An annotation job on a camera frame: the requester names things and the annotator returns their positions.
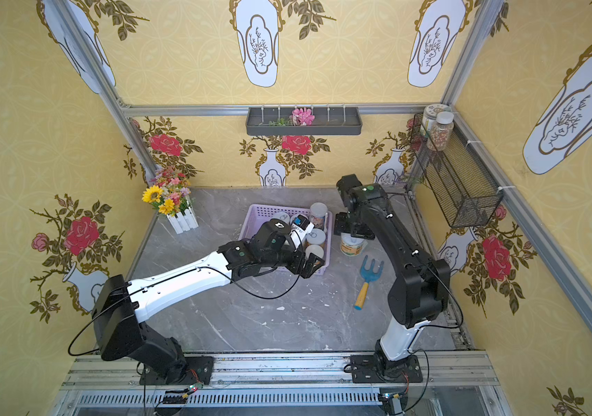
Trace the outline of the yellow can white lid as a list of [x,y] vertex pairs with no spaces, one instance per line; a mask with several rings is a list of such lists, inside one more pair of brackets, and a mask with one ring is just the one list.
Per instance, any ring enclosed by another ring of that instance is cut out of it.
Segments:
[[309,258],[311,255],[325,259],[325,249],[319,244],[310,244],[306,248],[306,256]]

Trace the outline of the blue mixed congee can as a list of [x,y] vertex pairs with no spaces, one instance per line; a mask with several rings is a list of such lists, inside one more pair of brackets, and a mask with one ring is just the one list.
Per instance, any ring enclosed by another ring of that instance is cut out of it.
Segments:
[[316,202],[311,205],[309,219],[315,228],[319,230],[325,229],[327,213],[328,207],[326,204]]

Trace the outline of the green label can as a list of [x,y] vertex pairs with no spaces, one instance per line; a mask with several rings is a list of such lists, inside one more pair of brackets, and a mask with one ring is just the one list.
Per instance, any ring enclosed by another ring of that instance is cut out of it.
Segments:
[[286,224],[291,223],[291,216],[288,213],[285,213],[284,211],[279,211],[278,213],[275,213],[273,215],[273,218],[285,222]]

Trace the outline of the yellow pineapple can pull tab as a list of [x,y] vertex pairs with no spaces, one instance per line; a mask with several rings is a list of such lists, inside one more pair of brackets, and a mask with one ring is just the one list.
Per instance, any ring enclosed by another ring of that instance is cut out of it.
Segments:
[[320,229],[313,229],[310,233],[306,235],[306,242],[307,244],[319,244],[324,246],[326,242],[326,233]]

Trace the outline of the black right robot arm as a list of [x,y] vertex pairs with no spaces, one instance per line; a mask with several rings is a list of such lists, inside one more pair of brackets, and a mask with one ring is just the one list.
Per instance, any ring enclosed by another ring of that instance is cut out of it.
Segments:
[[451,270],[416,242],[380,185],[364,185],[351,174],[336,187],[346,210],[336,215],[334,233],[378,240],[396,276],[388,294],[392,320],[377,352],[382,364],[395,365],[411,354],[421,330],[448,308]]

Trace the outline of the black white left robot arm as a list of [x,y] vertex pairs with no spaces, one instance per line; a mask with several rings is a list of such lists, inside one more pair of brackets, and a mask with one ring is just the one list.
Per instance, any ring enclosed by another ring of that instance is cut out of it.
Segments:
[[303,215],[292,223],[271,219],[250,239],[223,244],[189,265],[131,281],[110,278],[100,291],[91,320],[102,360],[131,358],[161,384],[202,380],[205,369],[212,367],[211,358],[187,359],[176,339],[148,325],[150,317],[203,291],[261,277],[278,268],[299,278],[311,277],[325,263],[320,256],[306,253],[306,236],[313,229]]

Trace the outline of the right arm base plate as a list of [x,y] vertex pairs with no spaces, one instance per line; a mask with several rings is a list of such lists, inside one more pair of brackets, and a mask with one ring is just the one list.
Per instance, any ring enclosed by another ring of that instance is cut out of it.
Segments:
[[420,383],[424,380],[416,355],[408,355],[399,361],[389,361],[379,353],[353,355],[343,371],[350,374],[356,384]]

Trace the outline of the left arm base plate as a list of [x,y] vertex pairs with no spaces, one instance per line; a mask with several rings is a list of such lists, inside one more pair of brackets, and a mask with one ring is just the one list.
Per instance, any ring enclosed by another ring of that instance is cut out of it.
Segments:
[[214,370],[214,357],[195,355],[179,358],[175,362],[148,367],[140,377],[142,386],[191,385],[197,382],[210,384]]

